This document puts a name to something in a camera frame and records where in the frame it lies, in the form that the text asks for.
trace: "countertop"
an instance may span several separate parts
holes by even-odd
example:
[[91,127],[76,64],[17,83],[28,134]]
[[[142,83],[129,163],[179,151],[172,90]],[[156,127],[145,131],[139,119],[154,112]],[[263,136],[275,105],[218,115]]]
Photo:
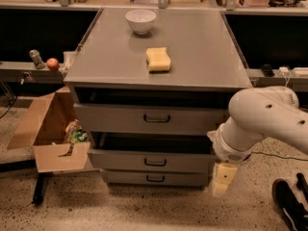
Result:
[[[151,9],[157,19],[146,37],[130,29],[125,19],[130,10],[104,9],[64,79],[67,84],[134,84],[155,90],[251,87],[218,10]],[[148,72],[148,47],[167,47],[169,72]]]

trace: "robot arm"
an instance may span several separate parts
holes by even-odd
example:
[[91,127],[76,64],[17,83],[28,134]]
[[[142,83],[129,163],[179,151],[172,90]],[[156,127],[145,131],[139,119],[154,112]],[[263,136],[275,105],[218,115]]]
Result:
[[223,162],[239,163],[257,142],[272,137],[308,154],[308,114],[286,87],[247,89],[229,102],[229,119],[208,134]]

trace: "red apple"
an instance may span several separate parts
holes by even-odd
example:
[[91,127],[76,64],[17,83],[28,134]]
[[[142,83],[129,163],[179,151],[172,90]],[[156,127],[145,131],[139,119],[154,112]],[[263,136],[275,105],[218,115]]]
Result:
[[48,68],[49,68],[50,70],[53,70],[53,71],[58,70],[59,67],[60,67],[59,61],[58,61],[57,59],[55,59],[55,58],[50,58],[50,59],[48,59],[47,62],[46,62],[46,64],[47,64]]

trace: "white bowl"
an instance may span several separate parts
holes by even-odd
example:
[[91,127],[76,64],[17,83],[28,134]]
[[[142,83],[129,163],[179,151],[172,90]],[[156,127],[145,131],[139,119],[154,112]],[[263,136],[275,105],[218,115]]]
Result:
[[149,10],[133,10],[128,12],[125,17],[135,34],[145,35],[153,27],[156,14]]

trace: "shoe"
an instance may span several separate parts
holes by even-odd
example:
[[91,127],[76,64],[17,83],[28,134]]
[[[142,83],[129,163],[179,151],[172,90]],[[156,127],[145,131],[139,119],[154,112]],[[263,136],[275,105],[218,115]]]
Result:
[[298,203],[288,183],[283,179],[275,180],[271,194],[290,230],[308,231],[308,212],[302,203]]

